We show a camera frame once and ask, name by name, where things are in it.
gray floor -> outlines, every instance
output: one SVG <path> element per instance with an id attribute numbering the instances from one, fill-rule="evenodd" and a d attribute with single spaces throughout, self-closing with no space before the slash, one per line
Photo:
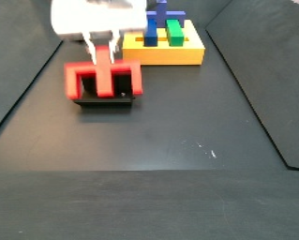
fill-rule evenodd
<path id="1" fill-rule="evenodd" d="M 4 172 L 0 239 L 299 239 L 299 172 Z"/>
<path id="2" fill-rule="evenodd" d="M 1 240 L 299 239 L 299 172 L 200 34 L 203 66 L 143 67 L 130 111 L 66 99 L 62 46 L 0 128 Z"/>
<path id="3" fill-rule="evenodd" d="M 131 109 L 82 110 L 63 65 L 90 60 L 66 43 L 0 130 L 0 170 L 285 169 L 237 81 L 199 30 L 202 67 L 143 67 Z"/>

red object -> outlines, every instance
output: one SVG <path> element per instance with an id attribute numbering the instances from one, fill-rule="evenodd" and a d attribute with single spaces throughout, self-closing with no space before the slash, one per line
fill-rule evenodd
<path id="1" fill-rule="evenodd" d="M 82 76 L 96 76 L 96 94 L 100 98 L 114 97 L 112 74 L 131 74 L 131 88 L 135 95 L 143 94 L 140 62 L 132 60 L 110 60 L 108 46 L 95 48 L 96 65 L 92 62 L 67 63 L 66 93 L 72 100 L 82 97 Z"/>

gray wall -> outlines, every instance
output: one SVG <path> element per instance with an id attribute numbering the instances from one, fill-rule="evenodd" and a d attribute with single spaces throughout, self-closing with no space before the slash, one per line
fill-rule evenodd
<path id="1" fill-rule="evenodd" d="M 49 1 L 0 0 L 0 122 L 59 43 Z"/>
<path id="2" fill-rule="evenodd" d="M 299 168 L 299 5 L 234 0 L 207 30 L 287 164 Z"/>

yellow block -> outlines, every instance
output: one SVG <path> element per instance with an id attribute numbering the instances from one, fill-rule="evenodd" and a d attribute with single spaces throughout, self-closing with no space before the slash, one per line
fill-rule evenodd
<path id="1" fill-rule="evenodd" d="M 158 28 L 158 47 L 144 47 L 143 32 L 124 34 L 123 59 L 140 60 L 142 65 L 202 65 L 204 44 L 191 20 L 184 20 L 182 47 L 171 47 L 164 28 Z"/>

white speck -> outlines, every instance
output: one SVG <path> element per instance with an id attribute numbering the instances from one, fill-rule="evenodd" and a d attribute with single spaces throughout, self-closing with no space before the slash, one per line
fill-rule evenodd
<path id="1" fill-rule="evenodd" d="M 216 155 L 214 154 L 214 151 L 212 151 L 212 150 L 211 150 L 211 154 L 212 154 L 214 158 L 216 158 Z"/>

